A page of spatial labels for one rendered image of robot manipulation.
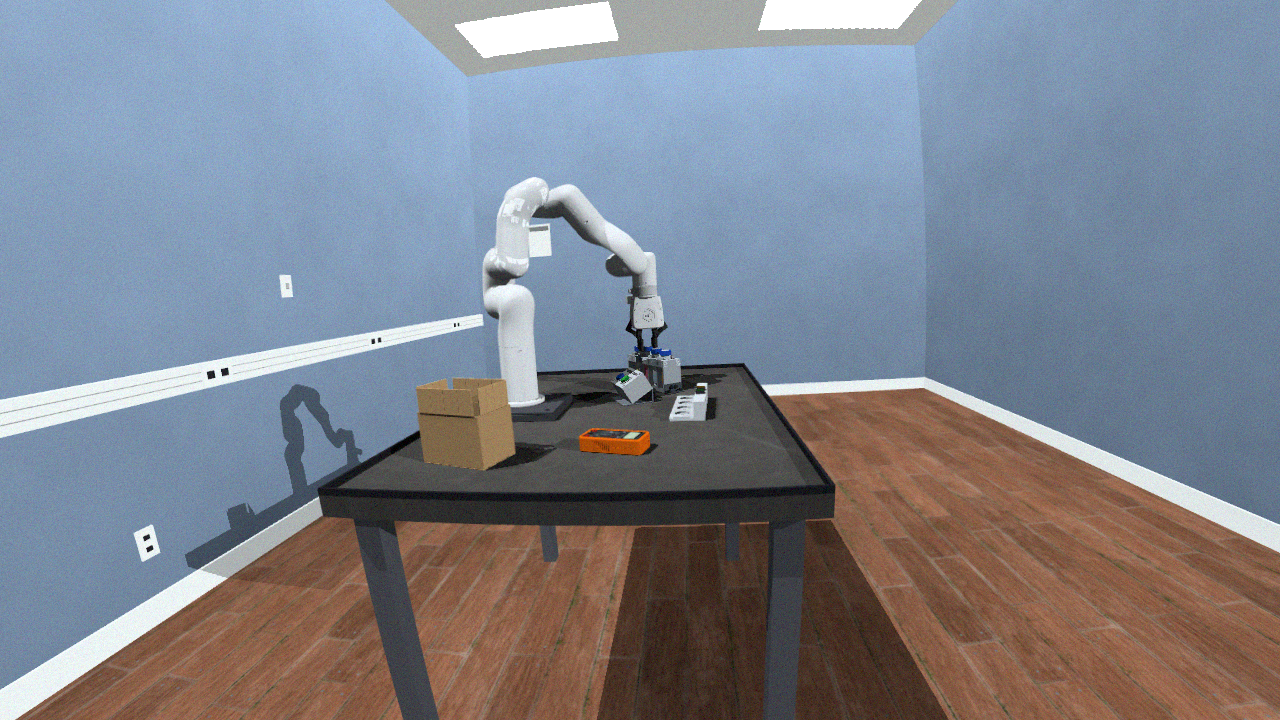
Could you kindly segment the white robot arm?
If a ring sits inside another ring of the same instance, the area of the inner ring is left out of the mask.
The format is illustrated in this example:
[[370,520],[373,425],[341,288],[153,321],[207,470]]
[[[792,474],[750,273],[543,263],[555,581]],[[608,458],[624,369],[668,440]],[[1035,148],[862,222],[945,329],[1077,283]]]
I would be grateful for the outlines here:
[[515,284],[516,278],[529,272],[531,218],[563,217],[582,240],[614,252],[605,260],[605,270],[614,277],[634,275],[634,287],[628,290],[634,295],[626,296],[626,304],[634,296],[657,295],[657,259],[605,222],[576,186],[549,190],[540,178],[515,186],[506,192],[498,211],[497,247],[483,261],[483,300],[486,313],[499,319],[500,377],[506,379],[509,407],[527,407],[545,400],[538,395],[535,302],[526,287]]

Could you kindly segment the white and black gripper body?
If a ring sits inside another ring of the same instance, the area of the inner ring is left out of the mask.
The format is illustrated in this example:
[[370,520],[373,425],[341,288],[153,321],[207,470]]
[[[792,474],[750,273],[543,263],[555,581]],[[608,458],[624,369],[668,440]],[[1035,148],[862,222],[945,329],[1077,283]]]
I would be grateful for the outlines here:
[[[664,325],[660,296],[645,295],[631,297],[630,319],[634,329],[652,329]],[[636,322],[636,323],[635,323]]]

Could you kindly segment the orange digital multimeter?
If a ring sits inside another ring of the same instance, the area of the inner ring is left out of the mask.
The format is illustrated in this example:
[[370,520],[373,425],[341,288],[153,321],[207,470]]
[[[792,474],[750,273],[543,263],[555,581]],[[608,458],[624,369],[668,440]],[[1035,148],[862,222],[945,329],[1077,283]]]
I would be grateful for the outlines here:
[[650,447],[648,430],[590,429],[579,436],[580,451],[593,454],[641,455]]

